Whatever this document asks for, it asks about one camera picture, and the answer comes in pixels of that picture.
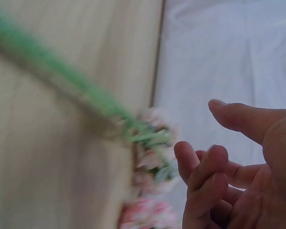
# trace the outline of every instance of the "human hand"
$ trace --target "human hand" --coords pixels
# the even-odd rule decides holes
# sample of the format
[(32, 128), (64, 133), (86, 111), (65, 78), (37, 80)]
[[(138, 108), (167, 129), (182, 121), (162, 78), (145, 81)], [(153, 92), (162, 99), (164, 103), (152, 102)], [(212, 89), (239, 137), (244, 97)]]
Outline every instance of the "human hand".
[(205, 152), (176, 144), (179, 173), (188, 186), (183, 229), (286, 229), (286, 110), (218, 100), (209, 108), (222, 126), (262, 145), (266, 164), (230, 162), (222, 146)]

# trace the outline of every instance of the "wooden surface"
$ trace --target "wooden surface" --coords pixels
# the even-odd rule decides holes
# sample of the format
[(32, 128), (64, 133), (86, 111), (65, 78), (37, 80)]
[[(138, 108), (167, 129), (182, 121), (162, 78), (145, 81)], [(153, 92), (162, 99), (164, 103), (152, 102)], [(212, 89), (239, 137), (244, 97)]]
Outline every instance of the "wooden surface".
[[(133, 113), (151, 99), (160, 0), (0, 0), (24, 28)], [(111, 229), (130, 150), (66, 115), (30, 73), (0, 57), (0, 229)]]

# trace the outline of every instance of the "white bedsheet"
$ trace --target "white bedsheet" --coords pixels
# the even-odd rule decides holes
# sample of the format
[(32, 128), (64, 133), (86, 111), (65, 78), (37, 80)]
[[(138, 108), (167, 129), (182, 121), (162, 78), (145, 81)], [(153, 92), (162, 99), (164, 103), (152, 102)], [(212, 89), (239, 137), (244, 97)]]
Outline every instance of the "white bedsheet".
[[(154, 105), (195, 149), (224, 145), (230, 160), (263, 163), (260, 146), (213, 119), (212, 98), (286, 108), (286, 0), (166, 0)], [(165, 196), (180, 213), (185, 190)]]

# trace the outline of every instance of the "green leaf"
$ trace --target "green leaf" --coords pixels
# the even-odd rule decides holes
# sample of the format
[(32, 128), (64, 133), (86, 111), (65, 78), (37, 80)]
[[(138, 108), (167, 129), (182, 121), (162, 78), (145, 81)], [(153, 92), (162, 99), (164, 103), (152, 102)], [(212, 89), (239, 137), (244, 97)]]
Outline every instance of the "green leaf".
[(161, 183), (166, 181), (168, 179), (169, 174), (170, 174), (169, 167), (163, 167), (162, 169), (159, 170), (159, 172), (157, 172), (155, 176), (156, 182)]
[(159, 168), (156, 167), (156, 168), (152, 168), (150, 170), (148, 170), (149, 173), (152, 173), (152, 174), (157, 174), (159, 172)]

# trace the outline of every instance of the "pink flower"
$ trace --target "pink flower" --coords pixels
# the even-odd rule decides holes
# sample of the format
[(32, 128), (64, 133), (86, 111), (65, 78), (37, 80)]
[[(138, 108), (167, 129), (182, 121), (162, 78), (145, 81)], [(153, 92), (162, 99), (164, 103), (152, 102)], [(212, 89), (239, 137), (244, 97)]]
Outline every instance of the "pink flower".
[(134, 174), (134, 182), (143, 194), (155, 193), (154, 177), (151, 173), (136, 171)]
[(139, 198), (124, 213), (121, 229), (178, 228), (177, 215), (167, 202)]
[(145, 153), (145, 156), (138, 162), (138, 167), (145, 167), (150, 170), (163, 166), (163, 162), (153, 150), (147, 150)]

